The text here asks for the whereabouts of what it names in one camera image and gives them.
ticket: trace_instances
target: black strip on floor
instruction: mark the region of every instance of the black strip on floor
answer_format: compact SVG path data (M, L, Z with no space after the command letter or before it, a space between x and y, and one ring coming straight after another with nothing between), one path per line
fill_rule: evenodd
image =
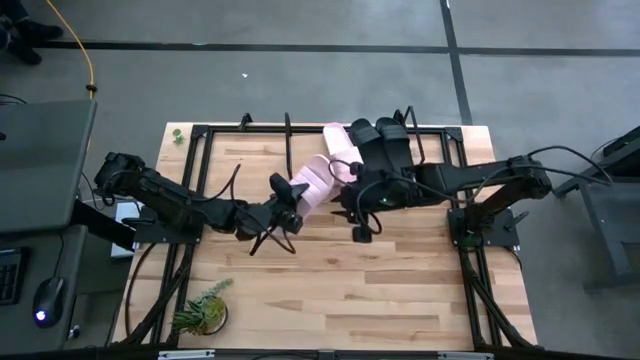
M462 55L637 57L640 49L553 49L460 47Z
M469 108L469 99L467 98L467 89L464 87L462 65L460 64L460 54L458 53L458 43L456 41L455 31L453 30L453 19L451 18L451 10L449 9L448 0L440 0L440 8L442 9L444 31L447 35L447 44L449 45L449 58L451 60L451 70L453 71L453 85L455 86L456 97L458 98L460 118L462 120L462 125L473 125L471 109Z
M446 46L388 45L276 45L276 44L189 44L119 41L83 41L88 50L155 51L263 51L263 52L337 52L389 54L446 54ZM52 41L38 46L46 49L78 49L75 41Z
M336 52L388 54L448 54L448 46L395 45L278 45L278 44L192 44L137 41L83 40L89 50L155 50L155 51L257 51L257 52ZM37 46L41 49L78 49L75 41L52 41ZM586 56L640 57L640 49L561 49L561 48L496 48L456 47L459 55L489 56Z

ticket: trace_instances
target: gray floor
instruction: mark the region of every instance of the gray floor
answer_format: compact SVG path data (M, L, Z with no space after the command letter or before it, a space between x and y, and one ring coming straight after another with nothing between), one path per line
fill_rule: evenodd
M35 18L58 22L41 1L25 3ZM86 39L446 45L437 0L56 3ZM460 46L640 47L635 0L450 0L450 5ZM0 92L30 102L85 98L80 52L40 52L45 60L37 68L0 57ZM279 121L285 111L294 121L351 121L411 104L422 123L460 124L448 55L96 50L91 57L100 90L85 167L89 176L107 151L138 154L154 164L168 121L238 121L244 112L257 121ZM590 154L638 124L637 58L463 56L461 63L474 124L490 127L498 158L550 144ZM585 167L562 153L540 159L551 167ZM640 357L638 291L587 295L582 290L605 271L606 256L580 198L548 197L516 209L531 211L519 233L540 344ZM91 319L87 326L106 331L108 321ZM94 343L103 336L95 330Z

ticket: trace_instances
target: wooden tabletop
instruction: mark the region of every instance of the wooden tabletop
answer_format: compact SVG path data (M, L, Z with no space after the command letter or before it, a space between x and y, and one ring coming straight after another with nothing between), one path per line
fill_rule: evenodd
M169 123L156 169L176 182L182 179L188 142L176 145L173 130L190 134L191 123ZM469 164L495 160L485 126L462 127ZM442 162L440 143L422 137L427 161ZM195 188L204 141L196 155L191 188ZM314 154L326 154L321 135L292 137L293 171ZM417 147L412 142L414 158ZM283 134L216 134L205 195L214 195L242 164L235 196L264 202L269 175L286 177ZM483 191L479 199L495 188ZM460 261L451 245L445 217L449 202L439 206L381 213L384 226L371 244L351 241L351 227L331 215L339 205L325 203L291 237L297 255L266 241L256 256L251 243L205 229L196 249L187 298L232 278L222 297L230 316L213 336L182 335L181 348L469 350L469 319ZM132 326L156 300L168 246L156 246L142 265L131 300ZM522 275L512 254L486 249L496 302L520 333L535 343ZM131 269L141 255L139 250ZM173 312L167 307L163 341ZM479 306L483 334L489 339L486 312ZM124 337L120 311L114 341Z

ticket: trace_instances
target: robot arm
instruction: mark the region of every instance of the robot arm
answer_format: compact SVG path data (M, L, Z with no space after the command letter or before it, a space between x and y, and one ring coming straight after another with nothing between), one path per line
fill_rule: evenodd
M476 232L515 202L541 199L552 190L542 164L528 156L466 167L426 163L403 168L402 174L369 171L362 164L352 164L351 170L357 181L343 187L334 201L344 208L336 214L359 224L353 232L356 242L371 241L371 232L362 222L376 212L436 205L447 199L462 202L457 200L461 191L504 185L485 201L460 210L464 231Z
M273 226L297 234L302 228L302 217L296 214L297 201L309 187L291 186L279 174L273 174L270 184L274 194L263 204L205 198L146 167L140 157L116 153L107 155L94 181L107 205L113 203L115 195L131 196L152 209L157 216L153 221L167 228L191 232L207 224L215 231L235 233L241 241L253 239ZM148 223L148 219L142 219L136 225L145 221Z

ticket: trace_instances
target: potted plant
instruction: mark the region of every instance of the potted plant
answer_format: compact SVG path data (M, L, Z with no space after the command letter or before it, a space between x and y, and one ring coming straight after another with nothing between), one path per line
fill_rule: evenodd
M232 279L226 279L196 299L187 300L186 308L173 315L176 329L193 335L213 335L220 331L227 322L229 309L218 294L232 283Z

